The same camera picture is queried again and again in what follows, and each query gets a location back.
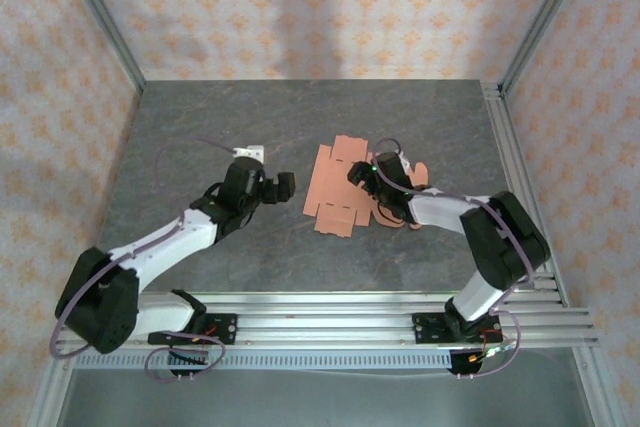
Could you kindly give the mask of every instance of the aluminum frame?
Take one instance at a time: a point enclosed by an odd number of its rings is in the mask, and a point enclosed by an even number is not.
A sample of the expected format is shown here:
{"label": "aluminum frame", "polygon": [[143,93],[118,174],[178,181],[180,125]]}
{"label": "aluminum frame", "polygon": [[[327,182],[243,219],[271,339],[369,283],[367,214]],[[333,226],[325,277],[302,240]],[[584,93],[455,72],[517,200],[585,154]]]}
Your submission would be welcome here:
{"label": "aluminum frame", "polygon": [[[517,315],[522,348],[597,346],[587,309],[562,306],[552,275],[536,278],[536,290],[514,293],[504,308]],[[152,298],[162,294],[142,294]],[[411,314],[442,312],[452,293],[218,293],[194,294],[207,310],[238,314],[236,344],[230,350],[456,350],[468,344],[416,344]],[[505,334],[516,335],[513,320],[500,316]],[[58,346],[71,351],[84,345],[68,329]],[[146,336],[132,337],[124,349],[148,349]]]}
{"label": "aluminum frame", "polygon": [[145,84],[147,83],[142,70],[138,66],[131,49],[124,40],[120,29],[116,25],[107,5],[104,0],[85,0],[89,10],[93,13],[96,22],[102,28],[102,31],[106,35],[109,44],[113,47],[116,55],[122,63],[122,67],[126,71],[127,75],[131,79],[131,82],[136,88],[138,95],[142,95],[144,92]]}
{"label": "aluminum frame", "polygon": [[[524,204],[525,209],[543,235],[549,238],[549,229],[536,202],[530,176],[509,113],[508,98],[505,99],[501,96],[496,84],[482,84],[482,88],[509,189]],[[557,257],[552,245],[550,245],[550,249],[551,258],[544,265],[544,269],[553,274],[562,304],[571,307],[571,300],[558,269]],[[602,349],[584,346],[575,347],[572,351],[595,425],[627,425],[615,395],[613,382],[606,368]]]}
{"label": "aluminum frame", "polygon": [[[211,365],[220,350],[194,350],[194,358]],[[152,349],[120,349],[108,355],[86,352],[78,356],[74,370],[142,370]],[[153,355],[150,370],[191,370],[193,364],[168,355]],[[407,350],[246,350],[228,349],[216,370],[426,370],[451,368],[451,354],[437,349]]]}
{"label": "aluminum frame", "polygon": [[527,35],[522,41],[522,44],[520,44],[500,84],[500,92],[503,96],[508,97],[509,93],[513,90],[520,74],[522,74],[522,71],[536,50],[544,33],[547,31],[547,27],[549,27],[558,12],[562,1],[563,0],[544,0],[542,3],[542,7],[540,7],[540,10],[536,14],[531,27],[529,27],[527,31]]}

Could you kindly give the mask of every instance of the cable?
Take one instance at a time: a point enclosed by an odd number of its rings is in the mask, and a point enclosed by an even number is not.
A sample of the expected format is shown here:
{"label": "cable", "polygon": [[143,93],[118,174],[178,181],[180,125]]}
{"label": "cable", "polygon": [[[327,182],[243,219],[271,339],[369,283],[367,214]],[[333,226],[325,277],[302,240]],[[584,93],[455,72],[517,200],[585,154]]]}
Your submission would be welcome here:
{"label": "cable", "polygon": [[493,332],[494,334],[500,334],[502,336],[503,341],[510,340],[509,337],[504,335],[504,332],[502,332],[501,330],[486,329],[486,330],[482,330],[481,332],[482,332],[482,335],[484,336],[482,341],[482,355],[485,355],[487,353],[487,333],[488,332]]}
{"label": "cable", "polygon": [[211,335],[213,334],[216,330],[218,330],[218,326],[214,325],[213,327],[211,327],[209,330],[207,330],[204,335]]}
{"label": "cable", "polygon": [[520,352],[520,343],[522,341],[522,330],[520,328],[520,322],[518,322],[518,318],[513,315],[511,312],[509,312],[508,310],[495,310],[494,311],[495,314],[505,314],[508,315],[509,317],[511,317],[511,320],[513,320],[513,325],[516,329],[516,345],[513,348],[513,354],[511,354],[511,356],[509,356],[509,358],[503,362],[502,364],[500,364],[498,367],[491,369],[488,372],[479,372],[477,374],[469,374],[469,375],[457,375],[457,378],[467,378],[467,379],[474,379],[476,377],[486,377],[488,375],[491,374],[497,374],[498,372],[500,372],[501,370],[506,369],[509,364],[511,364],[511,362],[513,362],[513,359],[516,358],[516,355],[518,355],[518,352]]}
{"label": "cable", "polygon": [[[373,152],[380,152],[379,147],[384,142],[392,142],[392,143],[394,143],[396,145],[396,153],[398,155],[400,155],[402,153],[402,146],[400,145],[400,142],[398,142],[396,139],[391,138],[391,137],[386,137],[384,139],[379,140],[374,145],[372,151]],[[533,267],[531,265],[531,261],[527,257],[527,254],[525,254],[524,249],[520,245],[520,242],[518,242],[518,239],[516,239],[516,236],[511,231],[509,226],[506,224],[506,222],[504,220],[502,220],[500,215],[489,204],[487,204],[485,202],[482,202],[482,201],[480,201],[478,199],[468,198],[468,197],[466,197],[464,195],[460,195],[460,194],[454,194],[454,193],[448,193],[448,192],[430,192],[430,191],[407,189],[407,188],[395,183],[394,181],[392,181],[391,179],[389,179],[385,175],[385,173],[382,171],[382,169],[378,165],[378,161],[377,161],[375,155],[372,156],[371,162],[376,167],[377,173],[378,173],[378,175],[380,175],[380,178],[387,185],[393,187],[396,190],[399,190],[400,192],[404,192],[405,194],[411,194],[411,195],[422,195],[422,196],[428,196],[428,197],[442,197],[442,198],[455,199],[455,200],[458,200],[458,201],[461,201],[461,202],[465,202],[465,203],[472,204],[472,205],[477,205],[477,206],[483,208],[493,218],[493,220],[496,221],[496,223],[500,226],[500,228],[504,231],[504,233],[507,236],[507,238],[509,239],[509,241],[511,241],[511,244],[513,245],[513,248],[515,249],[516,253],[518,254],[518,257],[520,258],[520,260],[524,264],[524,267],[525,267],[525,269],[527,271],[525,282],[532,282],[533,281],[534,273],[533,273]],[[513,359],[515,358],[515,356],[520,351],[520,342],[521,342],[521,339],[522,339],[522,331],[520,329],[520,323],[518,322],[518,319],[516,318],[515,315],[513,315],[511,312],[509,312],[507,310],[496,310],[496,307],[498,306],[498,304],[500,304],[504,299],[506,299],[515,290],[517,285],[518,284],[515,284],[515,285],[511,286],[509,289],[507,289],[500,296],[500,298],[498,298],[491,305],[491,307],[489,307],[489,309],[488,309],[488,312],[491,313],[491,314],[500,314],[500,313],[506,314],[509,317],[511,317],[511,319],[513,320],[513,324],[514,324],[515,329],[516,329],[516,345],[515,345],[513,354],[509,357],[509,359],[504,364],[500,365],[499,367],[497,367],[495,369],[490,370],[489,372],[484,372],[484,373],[474,374],[474,375],[468,375],[468,376],[462,376],[462,377],[468,377],[468,378],[472,379],[474,377],[485,377],[487,375],[491,375],[491,374],[495,374],[497,372],[500,372],[502,369],[507,367],[511,362],[513,362]]]}
{"label": "cable", "polygon": [[[172,337],[181,337],[183,339],[201,339],[201,340],[205,340],[205,341],[211,342],[212,344],[217,344],[220,346],[220,355],[215,360],[215,362],[212,362],[211,365],[202,369],[195,375],[193,373],[189,374],[190,380],[194,380],[194,378],[198,375],[203,375],[211,372],[211,370],[222,361],[225,354],[227,353],[227,348],[224,345],[224,343],[222,343],[219,339],[216,339],[215,337],[210,337],[208,335],[201,335],[201,334],[183,334],[181,332],[162,332],[162,334],[170,335]],[[149,362],[151,362],[151,357],[153,357],[159,352],[169,352],[174,355],[179,355],[179,354],[192,354],[193,352],[197,352],[197,350],[180,349],[177,347],[159,347],[155,350],[152,350],[151,353],[149,353],[146,360],[144,361],[144,373],[147,375],[147,377],[149,377],[154,382],[158,382],[160,384],[172,384],[174,382],[180,382],[180,380],[182,380],[182,376],[179,375],[177,377],[171,377],[171,378],[158,377],[149,368]]]}

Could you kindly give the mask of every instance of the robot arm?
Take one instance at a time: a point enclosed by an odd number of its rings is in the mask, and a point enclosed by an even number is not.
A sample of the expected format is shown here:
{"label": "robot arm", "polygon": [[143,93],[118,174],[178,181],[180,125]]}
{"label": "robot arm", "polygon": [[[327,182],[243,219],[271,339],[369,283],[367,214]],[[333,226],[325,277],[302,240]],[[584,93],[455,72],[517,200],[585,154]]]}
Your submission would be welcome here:
{"label": "robot arm", "polygon": [[467,238],[478,270],[467,285],[445,304],[444,327],[433,328],[447,330],[447,337],[456,341],[476,338],[478,324],[527,271],[505,232],[473,200],[487,204],[500,216],[534,270],[550,257],[546,240],[511,192],[500,192],[491,197],[449,197],[438,189],[424,187],[419,190],[426,195],[411,195],[390,186],[378,171],[382,170],[399,186],[414,189],[406,173],[409,164],[402,153],[379,154],[376,161],[377,165],[366,162],[354,164],[348,175],[349,181],[354,185],[362,184],[362,188],[396,218],[412,224],[434,225]]}
{"label": "robot arm", "polygon": [[188,293],[174,290],[144,300],[139,294],[184,258],[243,228],[261,203],[287,202],[293,196],[292,173],[279,173],[278,183],[265,177],[262,146],[235,152],[224,182],[207,189],[178,219],[107,253],[95,247],[83,252],[58,302],[56,317],[90,278],[124,256],[73,306],[66,319],[69,328],[103,354],[116,350],[131,335],[203,333],[206,308]]}

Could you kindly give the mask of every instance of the table surface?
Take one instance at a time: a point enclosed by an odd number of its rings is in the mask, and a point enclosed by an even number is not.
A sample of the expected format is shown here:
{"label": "table surface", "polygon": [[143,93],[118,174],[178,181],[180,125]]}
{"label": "table surface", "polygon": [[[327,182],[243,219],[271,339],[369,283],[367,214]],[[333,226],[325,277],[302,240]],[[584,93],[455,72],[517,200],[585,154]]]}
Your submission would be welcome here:
{"label": "table surface", "polygon": [[242,232],[198,252],[148,288],[188,292],[458,290],[475,266],[459,234],[375,221],[351,238],[314,231],[302,209],[320,144],[336,135],[395,137],[442,190],[491,195],[506,188],[479,82],[466,80],[149,82],[113,190],[99,246],[108,250],[165,225],[224,178],[229,154],[197,142],[265,146],[265,169],[296,174],[286,204],[265,205]]}

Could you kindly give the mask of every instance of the wall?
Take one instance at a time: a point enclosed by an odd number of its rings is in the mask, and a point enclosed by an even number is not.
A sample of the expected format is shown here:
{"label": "wall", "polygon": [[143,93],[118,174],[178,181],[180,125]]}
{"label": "wall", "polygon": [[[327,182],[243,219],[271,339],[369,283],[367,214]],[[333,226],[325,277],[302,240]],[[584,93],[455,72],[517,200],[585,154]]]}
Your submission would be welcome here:
{"label": "wall", "polygon": [[2,0],[0,17],[0,423],[19,426],[135,99],[83,0]]}
{"label": "wall", "polygon": [[572,301],[640,419],[640,0],[565,0],[510,98]]}
{"label": "wall", "polygon": [[543,0],[106,0],[145,76],[498,82]]}

